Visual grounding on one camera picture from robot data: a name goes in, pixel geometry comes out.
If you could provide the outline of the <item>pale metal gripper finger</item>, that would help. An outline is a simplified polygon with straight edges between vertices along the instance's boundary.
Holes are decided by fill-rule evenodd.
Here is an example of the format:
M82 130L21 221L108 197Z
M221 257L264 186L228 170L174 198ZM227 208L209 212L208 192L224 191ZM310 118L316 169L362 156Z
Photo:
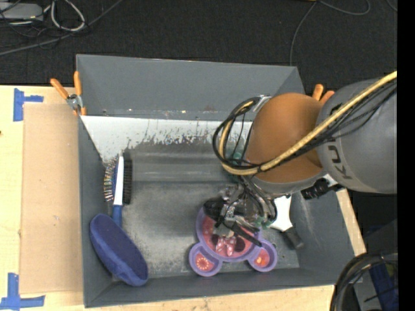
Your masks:
M224 215L224 225L226 227L226 232L225 232L224 236L226 238L231 238L231 237L235 236L235 230L234 230L235 215L234 215L234 210L235 210L235 207L233 205L229 205L226 208L226 212L225 212L225 215Z
M224 225L226 217L227 205L219 204L213 210L213 219L215 221L213 233L218 236L227 236L228 228Z

